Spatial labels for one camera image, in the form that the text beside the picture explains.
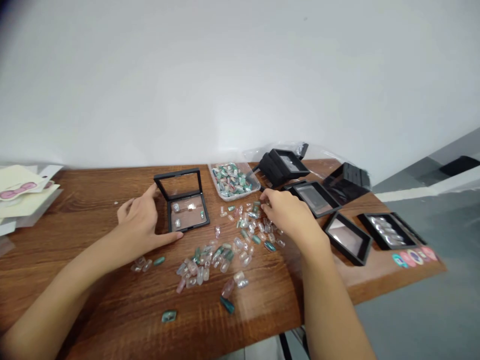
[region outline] display box with silver items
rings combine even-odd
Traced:
[[[169,232],[210,224],[198,167],[155,175],[153,180],[167,201]]]
[[[372,237],[341,213],[334,213],[323,226],[330,243],[355,266],[367,263]]]
[[[408,249],[418,246],[388,212],[363,213],[358,215],[358,219],[382,250]]]

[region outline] black object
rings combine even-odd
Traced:
[[[412,239],[417,239],[418,242],[422,245],[428,245],[427,242],[415,231],[412,229],[412,227],[410,225],[407,224],[407,222],[405,220],[403,220],[400,215],[398,215],[396,212],[392,212],[391,215],[395,218],[395,220],[397,220],[397,222],[399,222],[400,224],[400,227],[404,226],[405,229],[403,229],[407,234],[408,236],[410,236],[410,238]]]
[[[271,182],[272,188],[277,188],[288,180],[305,177],[310,174],[310,170],[302,164],[301,159],[305,156],[308,147],[307,143],[303,144],[300,158],[290,150],[272,149],[263,155],[252,172],[260,169]]]
[[[336,238],[334,238],[333,235],[330,234],[330,227],[332,226],[335,220],[340,221],[348,229],[350,229],[355,235],[361,238],[362,242],[361,242],[360,248],[358,249],[358,253],[355,254],[351,252],[350,249],[348,249]],[[328,238],[330,239],[330,243],[333,245],[333,247],[337,249],[339,252],[341,252],[348,260],[350,260],[353,265],[365,266],[365,264],[367,263],[367,258],[369,256],[370,247],[372,247],[372,241],[373,241],[372,237],[369,234],[367,234],[361,228],[356,226],[353,222],[348,220],[345,216],[343,216],[339,212],[334,213],[328,219],[328,221],[323,226],[323,231],[325,231],[325,233],[328,235]]]
[[[400,235],[403,238],[403,242],[405,245],[392,245],[388,243],[383,237],[382,234],[380,234],[377,229],[375,228],[375,225],[372,224],[370,221],[370,217],[383,217],[385,220],[391,225],[392,229],[396,231],[398,235]],[[373,237],[373,239],[376,241],[380,249],[382,250],[398,250],[398,249],[408,249],[408,248],[416,248],[418,245],[415,243],[415,241],[400,227],[400,225],[397,223],[395,218],[392,216],[392,214],[388,212],[383,212],[383,213],[363,213],[358,215],[358,219],[361,221],[361,223],[365,226],[365,228],[368,230],[370,235]]]
[[[179,194],[169,195],[167,193],[167,191],[165,190],[164,186],[162,185],[162,180],[170,179],[170,178],[179,178],[179,177],[182,177],[184,175],[189,175],[189,174],[196,174],[197,180],[198,180],[198,189],[195,189],[195,190],[192,190],[192,191],[186,191],[186,192],[179,193]],[[188,227],[185,227],[185,228],[180,229],[178,231],[184,233],[188,230],[200,228],[202,226],[210,224],[209,212],[207,211],[207,206],[205,205],[204,194],[202,192],[202,179],[200,177],[200,169],[198,167],[194,167],[194,168],[187,169],[187,170],[174,171],[174,172],[168,172],[168,173],[164,173],[164,174],[155,175],[153,177],[153,180],[155,181],[155,183],[158,186],[158,188],[160,189],[163,197],[165,197],[165,199],[167,201],[168,232],[169,233],[172,232],[172,215],[171,215],[172,214],[172,202],[196,197],[196,196],[199,196],[199,195],[201,197],[201,202],[202,202],[202,206],[203,206],[203,210],[204,210],[205,222],[201,222],[199,224],[188,226]]]
[[[478,165],[480,165],[480,161],[477,159],[469,156],[460,156],[457,160],[453,160],[447,165],[443,165],[439,170],[448,176],[455,176],[466,172],[467,170],[476,168]]]
[[[323,186],[341,205],[369,193],[371,189],[367,172],[348,162],[327,176]]]
[[[318,181],[302,181],[300,184],[294,184],[289,191],[308,205],[316,219],[342,208]]]

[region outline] pink sticker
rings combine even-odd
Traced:
[[[415,261],[412,260],[412,258],[410,257],[410,255],[408,255],[405,251],[401,252],[400,253],[400,256],[402,258],[402,260],[404,262],[406,262],[409,266],[411,266],[412,268],[416,267],[417,266],[417,263],[415,263]]]
[[[438,261],[437,259],[437,256],[435,255],[434,251],[427,247],[427,246],[423,246],[421,248],[421,250],[425,253],[425,255],[427,255],[430,259],[434,260],[434,261]]]

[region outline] white wall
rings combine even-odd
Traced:
[[[480,161],[480,127],[435,151],[430,157],[436,162],[445,165],[462,155]]]
[[[206,162],[304,140],[377,183],[480,125],[478,1],[14,1],[0,160]]]

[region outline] hand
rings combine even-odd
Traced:
[[[261,205],[266,216],[297,245],[311,239],[314,234],[325,235],[308,205],[289,191],[280,192],[268,188],[260,196],[260,200],[265,199],[268,199],[271,205],[271,207],[267,204]]]
[[[155,234],[158,213],[154,197],[157,189],[157,185],[152,184],[142,196],[120,206],[117,211],[118,226],[86,250],[91,257],[100,257],[104,273],[183,237],[182,232]]]

